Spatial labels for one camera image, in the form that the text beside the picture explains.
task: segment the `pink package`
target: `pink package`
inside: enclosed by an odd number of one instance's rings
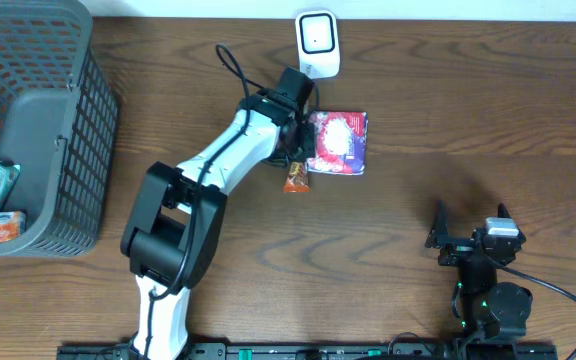
[[[361,175],[366,158],[365,112],[316,111],[309,121],[315,125],[317,150],[308,159],[308,170],[327,174]]]

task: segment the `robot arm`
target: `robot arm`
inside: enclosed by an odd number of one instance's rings
[[[227,197],[243,177],[269,157],[305,161],[314,155],[314,129],[302,116],[313,87],[306,75],[287,68],[276,90],[264,89],[242,100],[228,129],[197,156],[176,168],[158,162],[146,173],[121,242],[141,296],[139,332],[133,342],[139,355],[175,359],[183,350],[191,289],[212,261]],[[206,160],[236,136],[248,111],[245,133],[214,160],[198,187]],[[199,205],[193,209],[196,196]],[[184,224],[161,213],[162,206],[188,214],[197,211],[192,239]],[[188,241],[192,250],[186,254]],[[173,279],[184,258],[187,264],[176,284]],[[170,295],[151,301],[153,290],[169,290]]]

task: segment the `gray plastic basket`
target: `gray plastic basket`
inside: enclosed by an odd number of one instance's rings
[[[75,0],[0,0],[0,161],[21,165],[1,211],[26,213],[26,232],[0,243],[0,256],[95,245],[118,109],[91,31]]]

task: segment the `wood grain surface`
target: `wood grain surface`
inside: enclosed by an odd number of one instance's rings
[[[389,341],[460,324],[457,273],[424,249],[436,199],[469,234],[499,201],[528,241],[512,264],[576,293],[576,24],[340,21],[342,68],[318,81],[325,110],[367,111],[366,174],[257,166],[229,199],[189,329],[231,341]],[[65,343],[115,343],[137,329],[120,236],[146,169],[175,165],[232,121],[241,84],[214,55],[274,86],[296,66],[292,21],[95,19],[93,47],[121,120],[97,247],[75,259],[0,258],[0,359],[50,359]],[[563,358],[576,305],[537,285],[530,340]]]

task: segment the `orange candy wrapper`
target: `orange candy wrapper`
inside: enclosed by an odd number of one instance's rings
[[[0,242],[17,238],[26,229],[26,214],[21,211],[0,213]]]
[[[308,187],[308,169],[305,163],[290,164],[284,192],[310,192]]]

